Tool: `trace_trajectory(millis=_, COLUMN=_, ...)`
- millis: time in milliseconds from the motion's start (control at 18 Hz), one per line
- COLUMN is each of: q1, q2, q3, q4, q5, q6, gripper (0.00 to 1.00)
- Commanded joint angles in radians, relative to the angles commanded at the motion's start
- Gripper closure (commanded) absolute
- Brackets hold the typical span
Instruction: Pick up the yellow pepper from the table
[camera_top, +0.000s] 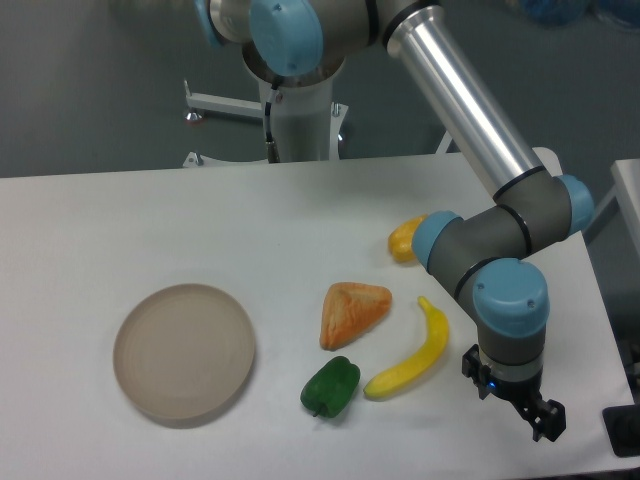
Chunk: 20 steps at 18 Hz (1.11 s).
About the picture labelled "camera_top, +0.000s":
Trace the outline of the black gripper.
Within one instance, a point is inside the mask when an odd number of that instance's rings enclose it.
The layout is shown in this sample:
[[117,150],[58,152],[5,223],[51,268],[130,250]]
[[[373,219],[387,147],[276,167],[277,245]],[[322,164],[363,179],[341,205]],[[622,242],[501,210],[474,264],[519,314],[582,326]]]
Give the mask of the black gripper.
[[543,438],[555,442],[566,430],[564,405],[544,400],[540,394],[542,371],[521,381],[500,379],[482,363],[479,345],[474,344],[462,356],[461,372],[472,380],[481,400],[494,396],[514,404],[520,417],[531,426],[534,442]]

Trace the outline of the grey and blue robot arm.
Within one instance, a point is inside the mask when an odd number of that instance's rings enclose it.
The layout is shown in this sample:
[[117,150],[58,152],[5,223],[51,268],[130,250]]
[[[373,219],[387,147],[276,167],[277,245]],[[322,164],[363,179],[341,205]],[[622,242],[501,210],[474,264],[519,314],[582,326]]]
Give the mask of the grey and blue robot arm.
[[326,160],[329,87],[350,54],[374,44],[409,71],[494,206],[472,218],[437,212],[412,249],[470,316],[478,341],[462,372],[480,396],[511,403],[535,438],[565,430],[561,403],[540,394],[550,305],[528,257],[585,229],[594,206],[576,178],[551,175],[454,42],[436,1],[199,1],[214,46],[238,44],[262,84],[258,111],[271,163]]

